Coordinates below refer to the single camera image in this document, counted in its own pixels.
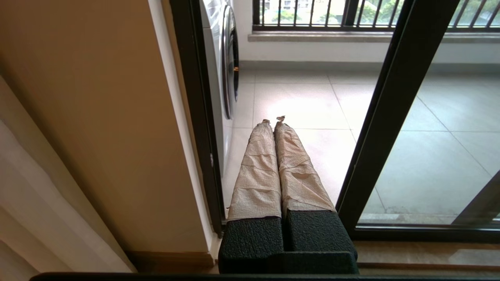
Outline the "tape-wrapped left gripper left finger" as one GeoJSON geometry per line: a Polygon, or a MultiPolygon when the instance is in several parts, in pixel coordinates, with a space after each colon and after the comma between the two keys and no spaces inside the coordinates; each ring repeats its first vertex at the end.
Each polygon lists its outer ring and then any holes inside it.
{"type": "Polygon", "coordinates": [[[251,132],[236,178],[218,251],[220,274],[263,274],[284,251],[282,190],[273,128],[267,119],[251,132]]]}

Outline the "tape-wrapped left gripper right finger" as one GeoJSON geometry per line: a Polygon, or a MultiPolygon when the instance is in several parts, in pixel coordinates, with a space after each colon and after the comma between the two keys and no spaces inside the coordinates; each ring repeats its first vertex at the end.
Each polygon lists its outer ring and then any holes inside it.
{"type": "Polygon", "coordinates": [[[284,215],[284,249],[276,271],[358,274],[357,250],[298,134],[277,118],[274,130],[284,215]]]}

